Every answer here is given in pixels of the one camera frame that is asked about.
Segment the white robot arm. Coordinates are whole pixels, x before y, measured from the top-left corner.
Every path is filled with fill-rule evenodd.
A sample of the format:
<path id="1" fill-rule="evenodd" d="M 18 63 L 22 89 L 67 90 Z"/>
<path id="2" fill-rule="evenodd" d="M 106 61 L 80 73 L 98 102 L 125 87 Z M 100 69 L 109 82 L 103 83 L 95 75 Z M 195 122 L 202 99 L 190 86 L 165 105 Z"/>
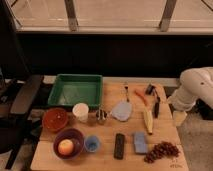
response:
<path id="1" fill-rule="evenodd" d="M 198 99 L 213 109 L 213 67 L 184 70 L 180 74 L 180 86 L 169 102 L 177 111 L 189 111 Z"/>

